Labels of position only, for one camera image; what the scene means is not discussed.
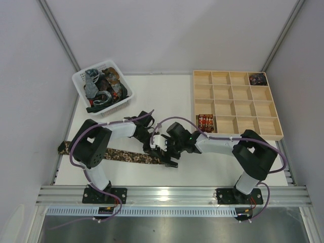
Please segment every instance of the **metal rail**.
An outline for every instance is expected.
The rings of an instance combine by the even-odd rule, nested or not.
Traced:
[[[43,186],[37,198],[37,206],[91,206],[83,205],[85,186]],[[220,206],[215,198],[215,190],[224,187],[150,187],[125,186],[128,189],[126,206],[137,207],[226,207]],[[258,187],[264,199],[265,187]],[[305,186],[270,187],[268,207],[311,207]]]

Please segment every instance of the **black mounting bracket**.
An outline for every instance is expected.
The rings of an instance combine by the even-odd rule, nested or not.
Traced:
[[[217,188],[216,189],[216,198],[218,201],[218,204],[220,205],[251,205],[251,201],[250,198],[253,197],[255,203],[257,205],[262,205],[263,204],[263,198],[262,198],[262,194],[261,194],[261,190],[259,188],[254,188],[251,192],[251,194],[249,194],[247,196],[247,198],[245,198],[244,200],[240,200],[238,201],[235,196],[234,196],[234,192],[233,189],[231,188]]]
[[[112,187],[110,193],[118,196],[122,203],[126,203],[127,188],[114,188]],[[83,204],[115,204],[115,198],[112,196],[106,196],[92,187],[85,188],[82,197]]]

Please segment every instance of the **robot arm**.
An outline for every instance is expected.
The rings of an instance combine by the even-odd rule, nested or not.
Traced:
[[[144,111],[141,112],[139,117],[144,114],[147,113]],[[153,144],[151,144],[150,138],[152,133],[148,131],[151,122],[154,123],[154,119],[148,115],[134,122],[111,124],[95,128],[79,141],[75,147],[73,157],[85,167],[90,181],[96,187],[109,192],[111,183],[106,178],[100,162],[104,157],[105,150],[111,139],[134,137],[143,143],[144,152],[158,157],[168,167],[178,167],[178,164],[171,161],[171,158],[179,159],[183,151],[187,151],[188,153],[215,152],[235,156],[243,167],[244,172],[238,179],[233,193],[237,201],[243,201],[250,195],[257,183],[267,177],[277,156],[276,152],[258,143],[212,140],[206,138],[198,131],[190,133],[179,123],[173,123],[167,129],[169,136],[155,133],[153,135]],[[91,119],[86,120],[72,140],[69,149],[71,149],[82,132],[96,124]],[[258,134],[251,130],[246,130],[241,137],[253,138],[265,142]]]

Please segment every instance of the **stainless steel panel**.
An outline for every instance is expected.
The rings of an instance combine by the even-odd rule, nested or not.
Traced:
[[[101,224],[84,220],[44,230],[74,219],[46,216],[39,243],[309,242],[298,208],[268,208],[251,224],[234,218],[116,217]]]

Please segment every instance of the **wooden tray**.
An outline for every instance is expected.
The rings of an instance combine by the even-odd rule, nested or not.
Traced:
[[[215,134],[242,134],[251,129],[265,140],[283,138],[270,87],[250,85],[249,77],[255,73],[259,72],[195,70],[196,124],[199,114],[213,114]]]

